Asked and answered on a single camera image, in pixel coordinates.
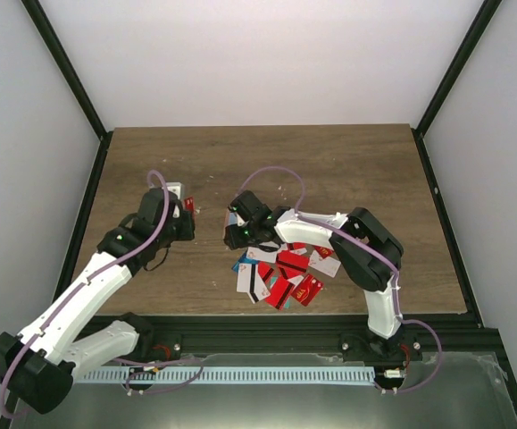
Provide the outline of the red vip card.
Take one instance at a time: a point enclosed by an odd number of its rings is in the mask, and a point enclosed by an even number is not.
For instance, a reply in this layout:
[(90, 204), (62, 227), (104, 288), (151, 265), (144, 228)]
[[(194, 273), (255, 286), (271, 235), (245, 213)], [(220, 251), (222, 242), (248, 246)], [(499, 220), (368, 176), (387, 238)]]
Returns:
[(314, 246), (313, 248), (318, 253), (321, 259), (325, 259), (334, 254), (334, 251), (331, 248), (325, 248), (320, 246)]
[(184, 200), (184, 207), (187, 211), (189, 211), (190, 213), (194, 213), (196, 211), (196, 208), (195, 208), (195, 200), (193, 197), (188, 197)]
[(293, 289), (291, 296), (303, 307), (308, 307), (311, 301), (323, 289), (324, 283), (311, 274), (307, 274)]

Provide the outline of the pink card holder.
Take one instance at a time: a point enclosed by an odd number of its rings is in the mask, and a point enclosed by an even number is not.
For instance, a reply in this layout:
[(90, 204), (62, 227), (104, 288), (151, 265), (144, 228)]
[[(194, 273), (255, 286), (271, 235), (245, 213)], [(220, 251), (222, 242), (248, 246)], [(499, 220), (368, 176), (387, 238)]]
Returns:
[(240, 226), (241, 219), (236, 212), (227, 211), (225, 215), (224, 232), (234, 231)]

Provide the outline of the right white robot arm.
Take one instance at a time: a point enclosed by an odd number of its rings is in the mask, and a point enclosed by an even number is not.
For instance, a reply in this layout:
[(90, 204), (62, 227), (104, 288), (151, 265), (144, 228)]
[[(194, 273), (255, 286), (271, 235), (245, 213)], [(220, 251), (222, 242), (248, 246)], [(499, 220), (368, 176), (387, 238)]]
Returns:
[(381, 360), (400, 349), (402, 312), (399, 275), (402, 245), (369, 212), (357, 207), (350, 214), (310, 214), (289, 206), (273, 210), (228, 206), (236, 221), (225, 227), (229, 248), (247, 248), (267, 242), (302, 242), (334, 252), (351, 281), (363, 290), (368, 310), (368, 347)]

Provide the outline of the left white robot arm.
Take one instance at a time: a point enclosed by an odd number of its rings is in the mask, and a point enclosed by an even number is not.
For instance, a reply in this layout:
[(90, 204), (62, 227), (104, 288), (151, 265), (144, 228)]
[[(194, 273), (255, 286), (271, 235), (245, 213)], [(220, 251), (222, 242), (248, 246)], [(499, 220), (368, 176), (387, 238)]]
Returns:
[(0, 383), (40, 414), (55, 409), (76, 380), (116, 358), (148, 359), (154, 328), (127, 313), (103, 330), (78, 336), (98, 309), (174, 241), (195, 237), (184, 186), (152, 188), (137, 212), (125, 216), (97, 245), (87, 265), (63, 294), (18, 334), (0, 334)]

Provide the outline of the white card centre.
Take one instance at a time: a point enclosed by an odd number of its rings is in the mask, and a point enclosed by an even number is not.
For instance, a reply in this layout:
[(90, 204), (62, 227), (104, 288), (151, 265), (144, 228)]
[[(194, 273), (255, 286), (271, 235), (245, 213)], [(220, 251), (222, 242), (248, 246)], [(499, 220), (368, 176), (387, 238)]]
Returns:
[(249, 247), (246, 251), (246, 257), (268, 264), (275, 264), (277, 260), (277, 251), (267, 252), (260, 248)]

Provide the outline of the blue card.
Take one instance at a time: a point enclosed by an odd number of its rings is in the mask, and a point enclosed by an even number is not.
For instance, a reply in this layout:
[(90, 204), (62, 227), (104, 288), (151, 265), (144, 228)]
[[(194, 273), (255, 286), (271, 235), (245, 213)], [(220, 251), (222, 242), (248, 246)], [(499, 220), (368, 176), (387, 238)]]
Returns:
[(232, 271), (237, 273), (238, 272), (238, 269), (239, 269), (239, 266), (241, 264), (247, 264), (248, 262), (248, 258), (247, 258), (247, 254), (244, 253), (242, 254), (239, 259), (237, 260), (237, 262), (232, 266)]

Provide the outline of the red card upper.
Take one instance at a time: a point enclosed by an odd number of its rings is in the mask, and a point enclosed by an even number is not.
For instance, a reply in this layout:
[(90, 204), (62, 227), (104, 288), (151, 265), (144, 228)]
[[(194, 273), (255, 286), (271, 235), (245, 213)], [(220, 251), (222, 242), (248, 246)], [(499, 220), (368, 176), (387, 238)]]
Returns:
[(306, 248), (306, 245), (304, 243), (301, 243), (301, 242), (294, 242), (294, 243), (288, 243), (287, 244), (287, 248), (290, 251), (301, 250), (303, 248)]

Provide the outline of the red card black stripe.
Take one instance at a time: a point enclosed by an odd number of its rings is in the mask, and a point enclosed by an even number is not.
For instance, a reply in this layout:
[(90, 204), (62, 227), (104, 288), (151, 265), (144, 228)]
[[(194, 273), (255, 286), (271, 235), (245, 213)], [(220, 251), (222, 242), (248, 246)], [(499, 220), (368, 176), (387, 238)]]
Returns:
[(309, 257), (285, 250), (278, 253), (276, 265), (285, 272), (305, 273), (309, 266)]

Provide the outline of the white card black stripe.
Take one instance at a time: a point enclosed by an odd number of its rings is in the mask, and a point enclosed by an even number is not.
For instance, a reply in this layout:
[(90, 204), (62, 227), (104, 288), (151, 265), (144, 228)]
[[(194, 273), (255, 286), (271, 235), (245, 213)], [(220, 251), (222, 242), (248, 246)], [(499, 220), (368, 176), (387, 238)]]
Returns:
[(237, 292), (245, 293), (254, 304), (271, 295), (259, 273), (258, 264), (238, 265)]

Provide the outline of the red VIP card front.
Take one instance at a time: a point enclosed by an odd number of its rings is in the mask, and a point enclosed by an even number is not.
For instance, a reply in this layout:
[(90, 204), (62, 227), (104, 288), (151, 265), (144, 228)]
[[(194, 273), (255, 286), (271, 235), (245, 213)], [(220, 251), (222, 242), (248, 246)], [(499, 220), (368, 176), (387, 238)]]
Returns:
[(307, 274), (293, 289), (291, 296), (303, 307), (308, 307), (311, 301), (323, 289), (324, 283), (311, 274)]

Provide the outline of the white card right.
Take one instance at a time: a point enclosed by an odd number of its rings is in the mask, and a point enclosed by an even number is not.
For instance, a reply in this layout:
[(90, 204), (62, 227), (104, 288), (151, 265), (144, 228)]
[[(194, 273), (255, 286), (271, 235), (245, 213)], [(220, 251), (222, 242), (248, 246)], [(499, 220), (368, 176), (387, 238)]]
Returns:
[(316, 250), (310, 255), (309, 266), (330, 278), (335, 278), (341, 263), (333, 257), (323, 258)]

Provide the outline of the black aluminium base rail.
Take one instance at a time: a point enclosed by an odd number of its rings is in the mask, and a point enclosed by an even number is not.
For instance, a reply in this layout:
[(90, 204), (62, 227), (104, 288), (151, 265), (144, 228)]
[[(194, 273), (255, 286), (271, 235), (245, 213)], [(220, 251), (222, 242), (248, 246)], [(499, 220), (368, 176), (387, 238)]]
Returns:
[[(442, 350), (499, 351), (500, 333), (468, 314), (409, 315), (430, 326)], [(184, 354), (215, 353), (355, 353), (369, 352), (366, 315), (144, 315), (154, 330), (154, 341)]]

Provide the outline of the left black frame post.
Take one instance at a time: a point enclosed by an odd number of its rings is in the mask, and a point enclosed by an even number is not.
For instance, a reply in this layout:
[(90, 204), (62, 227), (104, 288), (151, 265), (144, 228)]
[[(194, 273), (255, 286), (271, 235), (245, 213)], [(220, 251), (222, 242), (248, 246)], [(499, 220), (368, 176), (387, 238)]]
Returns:
[(54, 30), (54, 26), (50, 22), (43, 5), (38, 0), (21, 0), (21, 3), (46, 45), (48, 52), (53, 57), (93, 132), (100, 140), (106, 139), (108, 131), (101, 121), (60, 38)]

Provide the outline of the black frame post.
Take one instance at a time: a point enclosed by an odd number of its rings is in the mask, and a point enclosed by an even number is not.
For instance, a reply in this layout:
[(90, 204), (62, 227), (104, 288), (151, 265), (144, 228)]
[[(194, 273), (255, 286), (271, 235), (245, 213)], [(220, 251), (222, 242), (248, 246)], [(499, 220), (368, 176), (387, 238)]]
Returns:
[(427, 134), (501, 3), (502, 0), (485, 0), (480, 5), (416, 127), (419, 135)]
[(60, 38), (54, 30), (54, 26), (50, 22), (43, 5), (38, 0), (21, 0), (21, 3), (46, 45), (48, 52), (53, 57), (93, 132), (100, 140), (106, 139), (108, 131), (101, 121)]

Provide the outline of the right black frame post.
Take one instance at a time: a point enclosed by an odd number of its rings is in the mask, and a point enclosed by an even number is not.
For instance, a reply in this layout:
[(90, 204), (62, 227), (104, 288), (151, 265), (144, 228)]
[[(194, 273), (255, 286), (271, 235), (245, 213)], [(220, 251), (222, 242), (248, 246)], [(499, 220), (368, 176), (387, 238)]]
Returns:
[(480, 5), (416, 127), (419, 135), (427, 134), (501, 3), (502, 0), (485, 0)]

